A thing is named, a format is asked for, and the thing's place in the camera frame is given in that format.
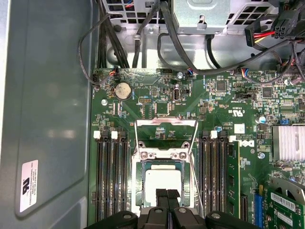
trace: heatsink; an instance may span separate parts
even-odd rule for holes
[[[273,160],[305,161],[305,126],[273,126]]]

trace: blue pci slot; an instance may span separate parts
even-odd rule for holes
[[[254,215],[255,215],[255,225],[259,228],[264,227],[263,219],[263,203],[264,198],[258,194],[254,195]]]

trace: sticker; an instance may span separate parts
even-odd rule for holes
[[[245,127],[244,124],[234,124],[234,134],[244,134]]]
[[[291,227],[293,227],[293,221],[288,218],[287,216],[283,215],[281,212],[277,212],[277,216],[279,219],[284,221],[285,223],[289,224]]]
[[[20,212],[28,209],[37,201],[37,173],[38,160],[30,161],[22,165]]]
[[[295,204],[293,202],[290,202],[289,200],[285,200],[284,198],[281,198],[280,196],[278,196],[274,193],[271,193],[271,200],[274,200],[275,202],[279,203],[280,205],[295,212]]]

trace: motherboard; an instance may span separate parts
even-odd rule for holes
[[[108,75],[92,88],[89,225],[139,214],[156,206],[156,189],[176,189],[180,206],[203,217],[216,210],[260,228],[304,227],[305,83],[292,84],[293,74],[253,84],[239,72],[94,70]]]

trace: yellow wire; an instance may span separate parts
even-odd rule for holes
[[[256,41],[255,41],[255,44],[256,43],[258,43],[258,42],[261,42],[263,39],[265,39],[267,36],[265,36],[265,37],[261,37],[261,38],[259,38],[259,39],[257,39]]]

